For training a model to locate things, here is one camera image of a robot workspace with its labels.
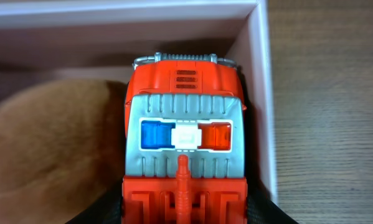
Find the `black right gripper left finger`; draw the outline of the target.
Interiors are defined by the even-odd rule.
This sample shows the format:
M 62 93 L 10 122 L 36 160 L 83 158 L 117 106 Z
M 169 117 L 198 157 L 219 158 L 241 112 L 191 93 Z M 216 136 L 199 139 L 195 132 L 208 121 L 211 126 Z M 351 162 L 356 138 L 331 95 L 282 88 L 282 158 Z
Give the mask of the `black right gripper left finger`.
M 116 183 L 66 224 L 121 224 L 122 183 Z

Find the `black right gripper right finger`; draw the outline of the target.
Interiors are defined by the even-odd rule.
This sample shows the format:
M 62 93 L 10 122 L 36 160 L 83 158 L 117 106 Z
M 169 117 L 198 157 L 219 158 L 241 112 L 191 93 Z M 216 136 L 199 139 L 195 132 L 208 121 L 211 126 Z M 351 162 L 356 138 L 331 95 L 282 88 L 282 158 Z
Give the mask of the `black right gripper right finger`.
M 298 224 L 281 210 L 256 185 L 248 186 L 247 223 L 248 224 Z

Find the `brown plush toy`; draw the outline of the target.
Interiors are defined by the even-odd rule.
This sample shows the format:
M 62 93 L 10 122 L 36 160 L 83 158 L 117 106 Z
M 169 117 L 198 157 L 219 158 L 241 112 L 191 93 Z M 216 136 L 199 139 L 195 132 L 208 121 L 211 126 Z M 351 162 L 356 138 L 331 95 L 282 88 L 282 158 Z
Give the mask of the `brown plush toy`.
M 58 80 L 0 104 L 0 223 L 66 223 L 120 192 L 125 90 Z

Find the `red toy fire truck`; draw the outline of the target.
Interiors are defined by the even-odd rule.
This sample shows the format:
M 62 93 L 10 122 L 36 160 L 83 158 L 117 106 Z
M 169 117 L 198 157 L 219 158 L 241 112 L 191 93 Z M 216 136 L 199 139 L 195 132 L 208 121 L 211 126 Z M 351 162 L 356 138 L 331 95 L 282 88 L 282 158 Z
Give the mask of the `red toy fire truck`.
M 123 223 L 246 223 L 237 64 L 210 55 L 136 58 L 125 99 Z

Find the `white pink-lined box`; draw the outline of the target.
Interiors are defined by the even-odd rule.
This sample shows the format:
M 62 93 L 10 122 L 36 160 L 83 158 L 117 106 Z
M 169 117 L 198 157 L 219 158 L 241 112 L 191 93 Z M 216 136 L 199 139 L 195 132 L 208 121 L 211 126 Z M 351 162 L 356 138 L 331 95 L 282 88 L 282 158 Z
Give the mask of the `white pink-lined box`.
M 242 68 L 262 184 L 277 201 L 265 1 L 0 1 L 0 77 L 127 82 L 155 52 L 215 53 Z

